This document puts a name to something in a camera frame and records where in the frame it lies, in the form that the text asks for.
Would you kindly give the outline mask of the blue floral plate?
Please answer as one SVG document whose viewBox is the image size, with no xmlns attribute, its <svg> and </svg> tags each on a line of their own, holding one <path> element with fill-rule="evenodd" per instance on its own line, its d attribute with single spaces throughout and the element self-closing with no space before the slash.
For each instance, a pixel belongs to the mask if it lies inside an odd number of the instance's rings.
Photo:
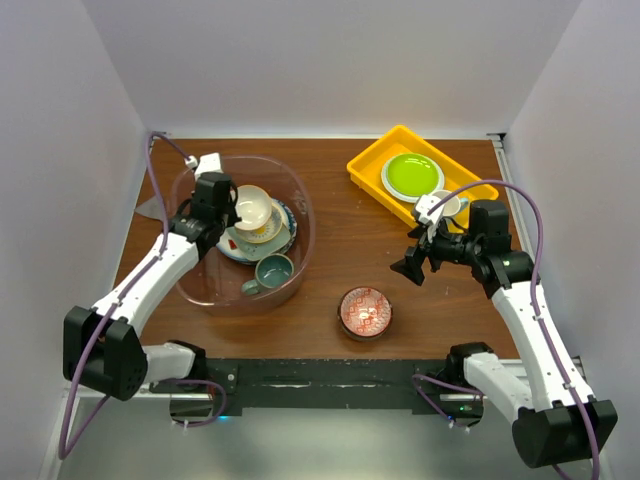
<svg viewBox="0 0 640 480">
<path fill-rule="evenodd" d="M 281 254 L 286 254 L 296 241 L 297 231 L 298 231 L 298 222 L 296 220 L 296 217 L 293 211 L 284 202 L 278 201 L 278 203 L 283 208 L 283 210 L 287 215 L 287 221 L 288 221 L 287 225 L 290 232 L 290 239 L 288 243 L 279 250 Z"/>
</svg>

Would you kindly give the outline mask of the teal glazed mug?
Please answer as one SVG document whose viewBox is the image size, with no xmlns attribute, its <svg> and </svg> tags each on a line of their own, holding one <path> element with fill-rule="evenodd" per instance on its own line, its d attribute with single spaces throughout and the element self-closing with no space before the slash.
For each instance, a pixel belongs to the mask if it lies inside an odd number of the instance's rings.
<svg viewBox="0 0 640 480">
<path fill-rule="evenodd" d="M 244 295 L 255 295 L 284 285 L 294 274 L 295 266 L 283 254 L 271 254 L 261 259 L 255 268 L 254 278 L 241 287 Z"/>
</svg>

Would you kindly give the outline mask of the yellow rimmed dark bowl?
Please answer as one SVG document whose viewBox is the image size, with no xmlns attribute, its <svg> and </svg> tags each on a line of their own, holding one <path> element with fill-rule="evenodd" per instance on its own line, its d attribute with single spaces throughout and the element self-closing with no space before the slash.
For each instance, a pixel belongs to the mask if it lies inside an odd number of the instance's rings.
<svg viewBox="0 0 640 480">
<path fill-rule="evenodd" d="M 237 234 L 244 241 L 251 244 L 262 244 L 271 241 L 280 232 L 284 223 L 284 211 L 275 199 L 273 199 L 271 203 L 271 215 L 263 226 L 250 231 L 236 228 Z"/>
</svg>

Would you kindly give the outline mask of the pale green rectangular dish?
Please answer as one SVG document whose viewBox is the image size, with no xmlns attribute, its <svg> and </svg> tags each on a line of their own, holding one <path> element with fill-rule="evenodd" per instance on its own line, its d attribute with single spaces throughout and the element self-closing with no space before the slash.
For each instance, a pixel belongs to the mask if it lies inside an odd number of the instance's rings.
<svg viewBox="0 0 640 480">
<path fill-rule="evenodd" d="M 250 259 L 261 260 L 265 256 L 275 253 L 275 250 L 281 248 L 290 239 L 290 233 L 287 228 L 282 226 L 280 232 L 271 240 L 262 244 L 251 244 L 244 241 L 236 232 L 234 227 L 228 228 L 225 232 L 234 240 L 241 251 Z"/>
</svg>

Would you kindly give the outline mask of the brown bowl white inside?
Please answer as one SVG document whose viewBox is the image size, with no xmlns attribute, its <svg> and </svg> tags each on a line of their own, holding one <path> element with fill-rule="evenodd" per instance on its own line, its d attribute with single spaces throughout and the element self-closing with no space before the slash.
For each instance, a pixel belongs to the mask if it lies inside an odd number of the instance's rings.
<svg viewBox="0 0 640 480">
<path fill-rule="evenodd" d="M 234 225 L 236 229 L 257 230 L 264 226 L 271 216 L 271 197 L 256 185 L 241 185 L 237 190 L 235 210 L 240 218 Z"/>
</svg>

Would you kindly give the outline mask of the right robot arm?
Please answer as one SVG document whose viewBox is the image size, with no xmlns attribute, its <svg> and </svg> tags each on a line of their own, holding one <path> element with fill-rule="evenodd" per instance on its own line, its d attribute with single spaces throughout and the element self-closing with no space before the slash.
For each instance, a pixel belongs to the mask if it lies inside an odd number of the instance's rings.
<svg viewBox="0 0 640 480">
<path fill-rule="evenodd" d="M 449 231 L 439 198 L 424 195 L 414 205 L 416 244 L 392 270 L 413 283 L 424 281 L 422 265 L 437 271 L 450 262 L 468 266 L 509 329 L 527 379 L 519 380 L 483 342 L 451 348 L 448 386 L 481 392 L 506 418 L 516 450 L 530 468 L 558 467 L 599 454 L 618 420 L 609 400 L 599 400 L 574 366 L 545 304 L 534 262 L 512 247 L 509 211 L 498 200 L 470 206 L 466 232 Z"/>
</svg>

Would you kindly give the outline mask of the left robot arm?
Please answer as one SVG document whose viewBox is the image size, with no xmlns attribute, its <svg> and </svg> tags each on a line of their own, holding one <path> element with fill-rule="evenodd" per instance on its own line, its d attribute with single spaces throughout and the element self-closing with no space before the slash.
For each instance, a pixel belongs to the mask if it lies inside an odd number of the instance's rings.
<svg viewBox="0 0 640 480">
<path fill-rule="evenodd" d="M 63 375 L 126 401 L 145 383 L 173 381 L 185 392 L 207 380 L 204 349 L 181 341 L 144 347 L 140 335 L 174 285 L 237 221 L 230 175 L 202 174 L 167 229 L 135 269 L 90 308 L 73 307 L 63 322 Z"/>
</svg>

